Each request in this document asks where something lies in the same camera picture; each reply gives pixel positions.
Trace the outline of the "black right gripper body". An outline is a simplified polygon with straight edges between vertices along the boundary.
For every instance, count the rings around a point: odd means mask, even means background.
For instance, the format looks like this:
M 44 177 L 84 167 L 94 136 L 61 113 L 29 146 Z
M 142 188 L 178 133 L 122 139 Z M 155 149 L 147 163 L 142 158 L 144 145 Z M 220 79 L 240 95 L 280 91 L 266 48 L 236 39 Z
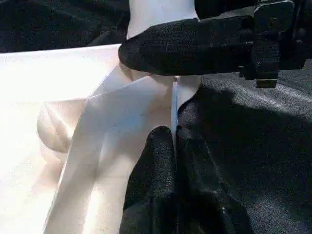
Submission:
M 312 2 L 259 0 L 253 14 L 252 63 L 240 75 L 274 88 L 280 70 L 297 70 L 312 57 Z

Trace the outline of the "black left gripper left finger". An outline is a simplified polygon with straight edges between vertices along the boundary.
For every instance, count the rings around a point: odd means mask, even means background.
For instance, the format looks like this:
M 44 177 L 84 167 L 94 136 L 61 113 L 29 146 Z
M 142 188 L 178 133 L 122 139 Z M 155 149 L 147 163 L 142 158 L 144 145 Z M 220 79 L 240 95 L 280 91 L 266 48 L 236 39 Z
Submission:
M 177 226 L 176 159 L 166 126 L 147 136 L 127 184 L 121 234 L 174 234 Z

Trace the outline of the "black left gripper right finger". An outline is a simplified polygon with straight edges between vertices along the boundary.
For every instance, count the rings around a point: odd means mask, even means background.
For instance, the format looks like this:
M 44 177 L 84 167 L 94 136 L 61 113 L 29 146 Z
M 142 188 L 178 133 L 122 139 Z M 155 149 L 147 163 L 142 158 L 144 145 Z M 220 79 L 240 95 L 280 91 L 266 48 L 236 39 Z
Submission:
M 249 215 L 228 189 L 203 137 L 176 130 L 182 229 L 185 234 L 252 234 Z

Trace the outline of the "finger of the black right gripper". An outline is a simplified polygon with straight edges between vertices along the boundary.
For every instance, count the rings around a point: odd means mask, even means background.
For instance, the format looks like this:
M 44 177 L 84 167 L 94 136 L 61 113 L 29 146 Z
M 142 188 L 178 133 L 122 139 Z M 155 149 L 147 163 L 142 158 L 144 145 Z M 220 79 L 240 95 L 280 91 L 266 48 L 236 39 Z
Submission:
M 251 63 L 252 17 L 185 19 L 154 25 L 118 50 L 126 67 L 161 76 L 239 72 Z
M 255 0 L 195 0 L 196 18 L 225 19 L 253 16 Z

